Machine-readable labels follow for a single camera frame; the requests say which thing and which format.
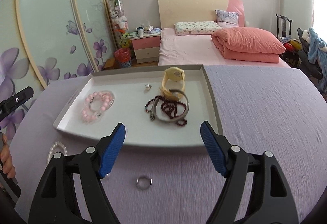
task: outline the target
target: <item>purple bedspread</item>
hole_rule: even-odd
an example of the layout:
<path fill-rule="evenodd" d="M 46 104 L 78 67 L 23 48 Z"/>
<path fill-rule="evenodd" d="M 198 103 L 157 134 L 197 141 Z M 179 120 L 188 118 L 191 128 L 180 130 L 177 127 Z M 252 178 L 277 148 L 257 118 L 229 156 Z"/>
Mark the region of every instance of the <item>purple bedspread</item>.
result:
<path fill-rule="evenodd" d="M 224 135 L 231 144 L 261 154 L 271 150 L 291 187 L 301 221 L 327 185 L 327 104 L 297 69 L 251 66 L 206 66 L 215 94 Z M 22 195 L 17 212 L 28 218 L 36 187 L 46 167 L 51 145 L 60 140 L 68 155 L 96 142 L 67 136 L 52 128 L 59 112 L 83 78 L 52 83 L 34 103 L 11 143 Z M 141 175 L 152 186 L 135 186 Z M 250 196 L 248 177 L 237 219 L 244 216 Z M 90 220 L 79 179 L 76 192 L 82 216 Z M 104 190 L 120 222 L 205 223 L 224 179 L 207 154 L 153 153 L 122 149 Z"/>

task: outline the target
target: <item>metal screw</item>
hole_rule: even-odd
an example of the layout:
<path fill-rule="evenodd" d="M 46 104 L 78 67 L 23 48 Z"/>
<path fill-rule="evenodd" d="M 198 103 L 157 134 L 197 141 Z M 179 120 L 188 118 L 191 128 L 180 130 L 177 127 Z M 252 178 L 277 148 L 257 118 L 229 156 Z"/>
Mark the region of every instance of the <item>metal screw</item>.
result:
<path fill-rule="evenodd" d="M 233 146 L 231 147 L 231 149 L 232 149 L 232 151 L 234 151 L 234 152 L 240 152 L 240 151 L 241 151 L 240 147 L 237 146 L 237 145 L 233 145 Z"/>
<path fill-rule="evenodd" d="M 272 158 L 274 156 L 274 154 L 271 151 L 266 151 L 264 154 L 269 158 Z"/>
<path fill-rule="evenodd" d="M 55 154 L 53 154 L 53 157 L 54 157 L 55 159 L 58 159 L 58 158 L 61 157 L 61 153 L 60 153 L 60 152 L 56 152 Z"/>
<path fill-rule="evenodd" d="M 86 152 L 87 153 L 93 153 L 95 151 L 95 148 L 94 147 L 88 147 L 87 149 L 86 149 Z"/>

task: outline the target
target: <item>cup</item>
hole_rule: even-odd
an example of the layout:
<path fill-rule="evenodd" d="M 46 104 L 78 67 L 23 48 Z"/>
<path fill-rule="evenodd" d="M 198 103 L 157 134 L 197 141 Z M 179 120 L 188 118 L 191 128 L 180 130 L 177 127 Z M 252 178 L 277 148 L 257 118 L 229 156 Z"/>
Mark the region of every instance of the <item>cup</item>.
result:
<path fill-rule="evenodd" d="M 139 37 L 142 37 L 143 36 L 143 32 L 144 32 L 144 28 L 141 28 L 141 29 L 137 29 L 137 33 L 139 35 Z"/>

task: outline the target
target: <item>blue clothing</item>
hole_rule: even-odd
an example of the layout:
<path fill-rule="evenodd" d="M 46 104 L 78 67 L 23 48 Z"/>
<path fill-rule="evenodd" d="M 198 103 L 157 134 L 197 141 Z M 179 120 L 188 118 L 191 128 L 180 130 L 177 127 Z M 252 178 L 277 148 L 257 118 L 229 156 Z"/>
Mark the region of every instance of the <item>blue clothing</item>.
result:
<path fill-rule="evenodd" d="M 318 34 L 315 33 L 313 28 L 309 29 L 310 31 L 310 47 L 308 51 L 308 60 L 310 63 L 314 64 L 318 59 L 320 64 L 321 71 L 323 73 L 323 78 L 318 83 L 318 90 L 320 93 L 327 92 L 327 53 L 319 49 L 324 44 L 326 44 L 321 38 L 318 37 Z"/>

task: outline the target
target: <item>red beaded necklace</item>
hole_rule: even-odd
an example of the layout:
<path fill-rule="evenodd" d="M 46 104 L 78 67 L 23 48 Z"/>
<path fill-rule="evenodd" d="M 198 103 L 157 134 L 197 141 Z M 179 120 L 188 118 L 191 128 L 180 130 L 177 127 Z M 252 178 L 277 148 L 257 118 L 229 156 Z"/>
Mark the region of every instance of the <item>red beaded necklace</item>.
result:
<path fill-rule="evenodd" d="M 164 96 L 157 95 L 154 97 L 152 100 L 150 100 L 146 105 L 145 105 L 145 112 L 150 113 L 150 120 L 154 120 L 154 115 L 152 114 L 152 109 L 148 110 L 148 106 L 153 103 L 157 98 L 163 101 L 161 104 L 161 110 L 170 118 L 174 119 L 180 115 L 177 115 L 177 107 L 178 105 L 181 105 L 184 107 L 184 111 L 186 110 L 186 105 L 185 103 L 179 102 L 179 101 L 172 101 L 165 99 Z M 187 121 L 185 119 L 182 119 L 180 121 L 176 122 L 177 125 L 179 126 L 185 126 L 187 124 Z"/>

